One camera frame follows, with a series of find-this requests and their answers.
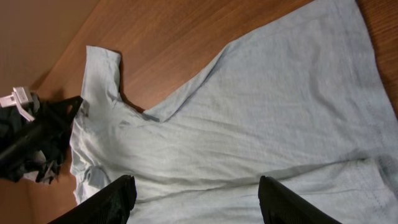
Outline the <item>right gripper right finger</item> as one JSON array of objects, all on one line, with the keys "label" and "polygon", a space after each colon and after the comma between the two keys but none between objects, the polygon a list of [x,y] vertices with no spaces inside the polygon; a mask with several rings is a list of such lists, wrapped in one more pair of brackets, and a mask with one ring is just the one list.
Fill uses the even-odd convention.
[{"label": "right gripper right finger", "polygon": [[258,198],[265,224],[340,224],[272,177],[261,176]]}]

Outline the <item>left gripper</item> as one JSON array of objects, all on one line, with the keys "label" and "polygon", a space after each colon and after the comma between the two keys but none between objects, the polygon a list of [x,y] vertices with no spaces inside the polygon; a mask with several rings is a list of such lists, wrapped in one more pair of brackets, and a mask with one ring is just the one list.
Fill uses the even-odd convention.
[{"label": "left gripper", "polygon": [[54,140],[67,148],[72,132],[72,121],[83,99],[75,96],[59,102],[42,102],[38,115],[27,122],[1,149],[1,167],[14,168],[31,152],[38,151],[45,143]]}]

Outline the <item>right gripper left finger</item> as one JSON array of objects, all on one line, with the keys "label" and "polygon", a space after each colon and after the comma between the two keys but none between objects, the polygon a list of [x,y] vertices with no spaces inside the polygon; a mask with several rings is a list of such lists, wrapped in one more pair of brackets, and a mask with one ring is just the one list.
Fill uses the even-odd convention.
[{"label": "right gripper left finger", "polygon": [[123,175],[50,224],[126,224],[136,198],[134,177]]}]

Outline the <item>light blue t-shirt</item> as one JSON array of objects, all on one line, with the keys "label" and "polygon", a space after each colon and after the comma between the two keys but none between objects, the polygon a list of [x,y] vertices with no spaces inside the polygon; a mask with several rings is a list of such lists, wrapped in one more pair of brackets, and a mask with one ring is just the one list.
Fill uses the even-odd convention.
[{"label": "light blue t-shirt", "polygon": [[230,42],[143,113],[89,46],[70,144],[78,203],[129,174],[130,223],[261,223],[271,176],[342,223],[397,222],[397,118],[356,1],[313,1]]}]

